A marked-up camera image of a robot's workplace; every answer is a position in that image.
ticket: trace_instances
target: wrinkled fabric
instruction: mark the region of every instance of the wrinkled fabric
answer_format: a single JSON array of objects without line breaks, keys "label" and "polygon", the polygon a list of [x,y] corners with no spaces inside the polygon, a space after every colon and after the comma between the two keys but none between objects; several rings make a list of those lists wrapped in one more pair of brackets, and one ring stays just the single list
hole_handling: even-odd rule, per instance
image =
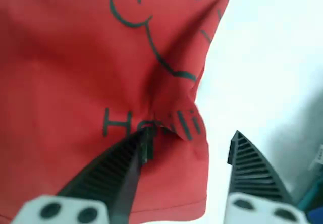
[{"label": "wrinkled fabric", "polygon": [[194,101],[228,0],[0,0],[0,223],[156,127],[130,223],[205,211]]}]

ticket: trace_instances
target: red t-shirt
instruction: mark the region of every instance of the red t-shirt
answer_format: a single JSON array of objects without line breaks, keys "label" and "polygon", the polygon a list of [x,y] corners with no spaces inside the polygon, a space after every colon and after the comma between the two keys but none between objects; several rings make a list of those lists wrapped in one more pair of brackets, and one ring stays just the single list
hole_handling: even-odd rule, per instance
[{"label": "red t-shirt", "polygon": [[130,223],[201,217],[208,147],[194,100],[227,3],[0,0],[0,223],[151,124]]}]

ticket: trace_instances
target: drawn smile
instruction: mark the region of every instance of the drawn smile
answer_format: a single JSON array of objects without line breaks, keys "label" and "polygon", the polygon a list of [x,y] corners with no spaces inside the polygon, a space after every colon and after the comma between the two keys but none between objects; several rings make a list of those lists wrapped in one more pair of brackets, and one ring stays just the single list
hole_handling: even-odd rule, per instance
[{"label": "drawn smile", "polygon": [[[153,42],[152,36],[151,36],[151,32],[150,32],[150,28],[149,28],[149,21],[153,18],[153,15],[149,16],[145,21],[140,22],[140,23],[132,23],[130,21],[125,20],[120,13],[117,11],[114,0],[110,0],[110,10],[111,13],[114,15],[114,17],[120,21],[122,24],[124,24],[125,26],[131,27],[131,28],[139,28],[139,27],[145,27],[146,30],[146,35],[148,37],[148,42],[149,45],[153,51],[153,53],[155,54],[157,60],[161,63],[161,65],[174,77],[182,77],[182,78],[186,78],[192,81],[196,81],[196,76],[193,75],[190,72],[187,71],[182,71],[182,70],[174,70],[170,64],[163,58],[162,55],[160,55],[160,53],[158,52],[157,47],[155,46],[155,43]],[[201,30],[200,33],[203,35],[203,37],[206,39],[206,41],[208,43],[211,42],[211,39],[209,38],[209,36],[206,34],[205,31]]]}]

